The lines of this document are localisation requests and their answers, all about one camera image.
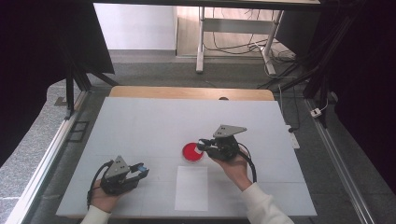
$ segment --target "white wall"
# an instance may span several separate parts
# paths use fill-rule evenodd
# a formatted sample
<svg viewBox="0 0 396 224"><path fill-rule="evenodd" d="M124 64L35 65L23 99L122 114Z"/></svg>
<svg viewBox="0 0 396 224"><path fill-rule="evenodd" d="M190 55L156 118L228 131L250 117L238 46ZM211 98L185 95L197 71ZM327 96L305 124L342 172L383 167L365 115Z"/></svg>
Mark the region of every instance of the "white wall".
<svg viewBox="0 0 396 224"><path fill-rule="evenodd" d="M177 8L94 4L108 49L176 49Z"/></svg>

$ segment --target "wooden edge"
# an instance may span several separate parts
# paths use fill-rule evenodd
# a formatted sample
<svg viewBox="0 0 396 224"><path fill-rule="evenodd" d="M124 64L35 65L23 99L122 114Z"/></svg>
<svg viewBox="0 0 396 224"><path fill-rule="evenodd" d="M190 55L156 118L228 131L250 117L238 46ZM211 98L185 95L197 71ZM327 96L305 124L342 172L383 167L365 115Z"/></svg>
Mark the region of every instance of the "wooden edge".
<svg viewBox="0 0 396 224"><path fill-rule="evenodd" d="M110 97L160 98L160 99L197 99L218 100L226 97L236 101L274 101L268 90L212 89L184 87L142 87L116 86L111 89Z"/></svg>

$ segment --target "metal rail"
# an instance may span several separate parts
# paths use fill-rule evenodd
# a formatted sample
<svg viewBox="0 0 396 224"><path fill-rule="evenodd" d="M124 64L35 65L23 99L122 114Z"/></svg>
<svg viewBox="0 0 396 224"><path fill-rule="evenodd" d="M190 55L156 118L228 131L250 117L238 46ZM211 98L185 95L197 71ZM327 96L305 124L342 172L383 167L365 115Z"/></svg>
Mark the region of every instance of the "metal rail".
<svg viewBox="0 0 396 224"><path fill-rule="evenodd" d="M85 91L82 91L78 96L75 103L75 113L70 117L70 119L65 119L62 122L58 132L55 134L52 142L49 144L49 148L44 154L43 159L38 164L29 183L27 184L17 204L9 215L6 224L20 224L26 218L34 202L35 196L40 190L41 184L47 177L50 167L54 163L56 156L58 155L66 139L66 136L73 127L73 124L77 119L81 106L84 103L86 97L87 92Z"/></svg>
<svg viewBox="0 0 396 224"><path fill-rule="evenodd" d="M314 107L310 104L309 100L305 100L306 108L311 111ZM375 224L375 221L370 213L370 210L361 196L361 192L356 186L351 174L349 173L346 164L344 163L341 154L338 151L337 146L332 140L332 136L328 132L327 129L323 128L320 121L318 119L314 119L315 125L318 129L321 139L327 151L329 153L330 158L332 159L332 164L335 167L335 170L338 173L338 176L341 179L341 182L346 189L346 193L349 195L351 202L356 210L356 213L361 220L362 224Z"/></svg>

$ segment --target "white sleeve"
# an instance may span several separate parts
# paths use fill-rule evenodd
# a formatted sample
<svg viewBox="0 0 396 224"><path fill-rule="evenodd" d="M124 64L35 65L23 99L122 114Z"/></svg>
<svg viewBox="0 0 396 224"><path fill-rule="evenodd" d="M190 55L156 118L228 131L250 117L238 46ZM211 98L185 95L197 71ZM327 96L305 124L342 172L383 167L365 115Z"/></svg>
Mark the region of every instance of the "white sleeve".
<svg viewBox="0 0 396 224"><path fill-rule="evenodd" d="M111 213L104 212L99 208L90 205L90 210L88 210L87 215L80 224L107 224Z"/></svg>
<svg viewBox="0 0 396 224"><path fill-rule="evenodd" d="M251 224L291 224L293 221L274 204L274 198L252 184L241 194L247 206L247 218Z"/></svg>

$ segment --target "white stand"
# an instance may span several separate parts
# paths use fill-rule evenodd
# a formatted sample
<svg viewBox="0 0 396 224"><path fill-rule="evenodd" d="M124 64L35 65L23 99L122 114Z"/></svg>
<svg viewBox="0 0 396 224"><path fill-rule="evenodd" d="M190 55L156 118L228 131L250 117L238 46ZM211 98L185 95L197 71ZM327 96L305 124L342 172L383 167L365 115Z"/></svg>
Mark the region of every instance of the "white stand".
<svg viewBox="0 0 396 224"><path fill-rule="evenodd" d="M199 14L199 43L197 52L196 72L201 74L204 72L204 32L220 32L220 33L237 33L237 34L255 34L268 35L265 48L261 48L262 57L265 61L268 74L273 76L276 74L274 66L270 59L270 49L274 41L277 27L280 22L283 11L278 11L274 21L246 21L246 20L228 20L205 18L205 8L200 7Z"/></svg>

